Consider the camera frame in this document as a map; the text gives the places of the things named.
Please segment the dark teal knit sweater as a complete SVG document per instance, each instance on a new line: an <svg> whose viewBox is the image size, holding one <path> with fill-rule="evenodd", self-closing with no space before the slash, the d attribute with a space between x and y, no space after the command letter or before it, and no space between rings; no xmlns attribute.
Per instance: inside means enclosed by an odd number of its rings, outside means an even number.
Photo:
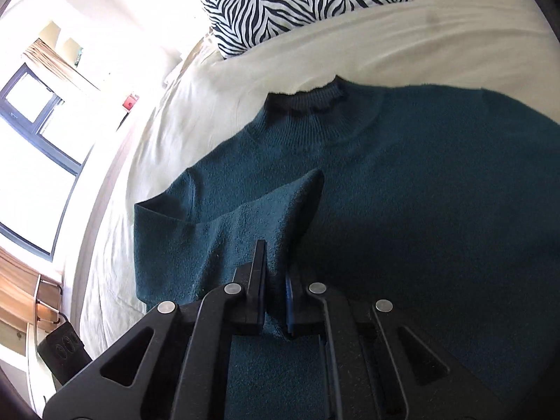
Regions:
<svg viewBox="0 0 560 420"><path fill-rule="evenodd" d="M486 89L341 78L270 94L134 207L137 297L188 303L268 249L267 317L238 337L229 419L321 419L318 341L287 340L285 275L387 299L508 408L559 356L559 127Z"/></svg>

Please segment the dark framed window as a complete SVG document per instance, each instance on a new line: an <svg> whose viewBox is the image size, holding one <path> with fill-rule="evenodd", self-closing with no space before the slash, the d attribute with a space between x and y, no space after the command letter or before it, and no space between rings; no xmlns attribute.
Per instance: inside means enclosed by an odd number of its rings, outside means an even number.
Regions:
<svg viewBox="0 0 560 420"><path fill-rule="evenodd" d="M69 110L28 64L1 88L1 234L48 261L92 148Z"/></svg>

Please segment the small red box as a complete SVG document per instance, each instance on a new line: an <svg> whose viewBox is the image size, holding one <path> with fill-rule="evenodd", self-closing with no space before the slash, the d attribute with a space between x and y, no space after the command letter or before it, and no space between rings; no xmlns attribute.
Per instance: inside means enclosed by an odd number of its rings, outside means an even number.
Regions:
<svg viewBox="0 0 560 420"><path fill-rule="evenodd" d="M136 104L136 102L138 101L139 96L138 95L133 95L130 94L126 97L126 99L124 100L124 103L122 104L122 106L127 110L130 111L134 105Z"/></svg>

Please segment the beige striped curtain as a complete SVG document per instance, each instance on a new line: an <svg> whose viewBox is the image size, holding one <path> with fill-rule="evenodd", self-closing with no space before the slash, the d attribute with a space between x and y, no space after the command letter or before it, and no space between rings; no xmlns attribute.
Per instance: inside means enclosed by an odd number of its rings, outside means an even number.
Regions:
<svg viewBox="0 0 560 420"><path fill-rule="evenodd" d="M40 38L37 38L25 49L24 55L31 63L44 67L44 69L64 83L72 84L84 90L99 90L95 84L87 80L74 66L68 64L66 60Z"/></svg>

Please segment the cream bed sheet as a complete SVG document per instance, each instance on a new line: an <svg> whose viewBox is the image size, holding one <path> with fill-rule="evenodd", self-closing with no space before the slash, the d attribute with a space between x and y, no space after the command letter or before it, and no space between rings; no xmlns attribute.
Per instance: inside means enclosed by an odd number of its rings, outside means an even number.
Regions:
<svg viewBox="0 0 560 420"><path fill-rule="evenodd" d="M75 266L69 317L100 355L141 318L133 207L229 139L270 92L341 76L357 84L488 88L559 116L559 44L536 0L411 0L362 9L277 37L230 60L209 39L153 103L137 107L87 171L100 191Z"/></svg>

